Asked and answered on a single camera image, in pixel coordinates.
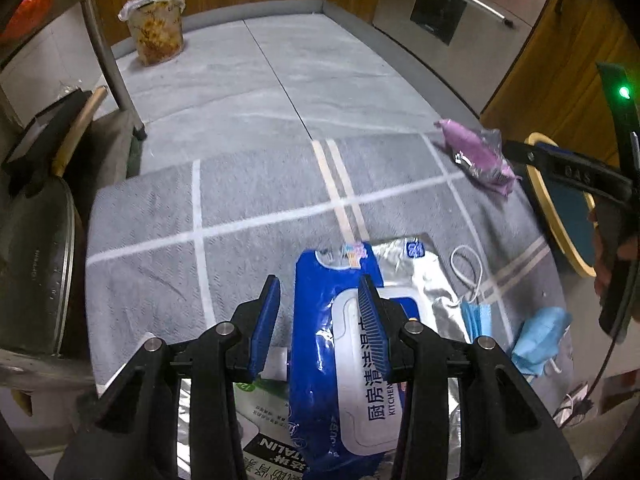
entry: blue logo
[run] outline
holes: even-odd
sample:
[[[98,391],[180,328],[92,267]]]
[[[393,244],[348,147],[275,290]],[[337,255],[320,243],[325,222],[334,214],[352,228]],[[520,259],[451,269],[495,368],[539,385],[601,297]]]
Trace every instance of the blue logo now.
[[[421,258],[424,256],[424,244],[420,240],[406,243],[406,255],[409,258]]]

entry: yellow rim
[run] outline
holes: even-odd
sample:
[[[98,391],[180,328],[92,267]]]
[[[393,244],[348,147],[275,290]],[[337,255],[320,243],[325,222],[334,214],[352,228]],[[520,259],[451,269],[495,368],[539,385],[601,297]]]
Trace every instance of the yellow rim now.
[[[557,146],[557,144],[547,136],[539,133],[530,134],[525,142],[527,144],[530,144],[531,146],[535,145],[537,142],[546,142],[547,144]],[[554,236],[558,247],[560,247],[560,250],[562,251],[564,256],[566,256],[566,259],[569,260],[569,263],[575,269],[575,272],[585,278],[594,278],[596,275],[595,270],[593,270],[593,267],[588,265],[582,259],[580,253],[575,248],[574,243],[571,241],[571,238],[569,238],[569,235],[564,228],[564,224],[562,224],[558,212],[556,211],[553,202],[551,202],[551,196],[549,195],[546,184],[542,179],[542,175],[533,166],[527,166],[527,174],[529,175],[529,180],[531,182],[533,190],[536,193],[536,197],[538,198],[538,203],[542,208],[542,212],[545,215],[546,222],[551,229],[551,233]],[[587,208],[589,208],[589,211],[591,211],[595,207],[593,196],[591,196],[590,193],[584,193],[584,199],[587,203]]]

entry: oven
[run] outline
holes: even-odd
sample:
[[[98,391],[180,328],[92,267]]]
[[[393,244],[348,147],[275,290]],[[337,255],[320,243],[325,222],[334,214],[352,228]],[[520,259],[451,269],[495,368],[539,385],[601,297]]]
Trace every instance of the oven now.
[[[546,0],[379,0],[373,24],[480,114]]]

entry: metal screw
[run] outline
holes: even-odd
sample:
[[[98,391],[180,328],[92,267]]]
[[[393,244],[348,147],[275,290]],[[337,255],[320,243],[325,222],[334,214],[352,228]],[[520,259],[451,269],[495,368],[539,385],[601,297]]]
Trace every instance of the metal screw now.
[[[424,325],[419,321],[407,321],[404,324],[404,329],[409,334],[419,334],[420,332],[422,332],[422,330],[424,330]]]
[[[480,348],[484,348],[485,350],[493,350],[495,348],[495,339],[493,339],[492,337],[481,335],[478,338],[478,344],[480,345]]]
[[[159,350],[162,346],[162,339],[159,337],[152,337],[151,339],[147,339],[145,341],[145,350],[147,352],[155,352]]]
[[[216,332],[220,335],[229,335],[233,333],[235,329],[236,326],[228,321],[223,321],[222,323],[216,325]]]

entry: transparent trash can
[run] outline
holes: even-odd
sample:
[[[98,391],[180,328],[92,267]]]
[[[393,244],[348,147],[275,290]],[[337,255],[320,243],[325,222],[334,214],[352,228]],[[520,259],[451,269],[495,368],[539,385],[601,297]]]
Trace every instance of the transparent trash can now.
[[[118,17],[127,22],[144,65],[167,61],[184,47],[182,18],[184,0],[129,0]]]

